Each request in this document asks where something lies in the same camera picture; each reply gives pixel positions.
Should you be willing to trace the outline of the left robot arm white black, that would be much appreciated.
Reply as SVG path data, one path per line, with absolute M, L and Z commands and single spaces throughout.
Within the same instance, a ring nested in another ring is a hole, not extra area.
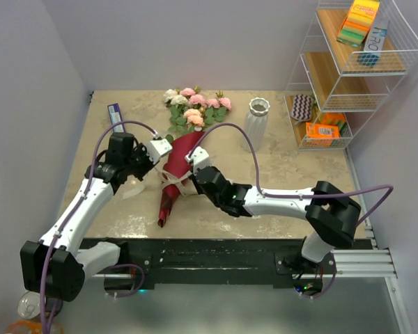
M 107 239 L 88 250 L 79 247 L 101 209 L 128 177 L 142 180 L 171 151 L 169 142 L 155 138 L 134 143 L 128 133 L 109 137 L 104 161 L 94 161 L 76 196 L 58 221 L 38 241 L 26 241 L 20 250 L 24 286 L 44 296 L 73 301 L 84 281 L 110 268 L 122 273 L 130 266 L 123 242 Z

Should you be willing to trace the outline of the red wrapping paper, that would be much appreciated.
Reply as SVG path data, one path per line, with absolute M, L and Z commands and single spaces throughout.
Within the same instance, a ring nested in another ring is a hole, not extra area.
M 190 132 L 171 142 L 172 151 L 160 171 L 162 177 L 162 195 L 157 224 L 163 228 L 176 200 L 185 192 L 189 164 L 185 156 L 204 135 L 204 132 Z

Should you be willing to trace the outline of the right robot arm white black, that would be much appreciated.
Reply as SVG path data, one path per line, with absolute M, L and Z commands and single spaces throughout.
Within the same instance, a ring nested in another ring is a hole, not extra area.
M 214 166 L 194 171 L 190 179 L 199 195 L 230 216 L 286 216 L 308 222 L 313 232 L 282 261 L 295 272 L 313 273 L 334 249 L 353 247 L 361 207 L 329 182 L 292 191 L 261 191 L 228 181 Z

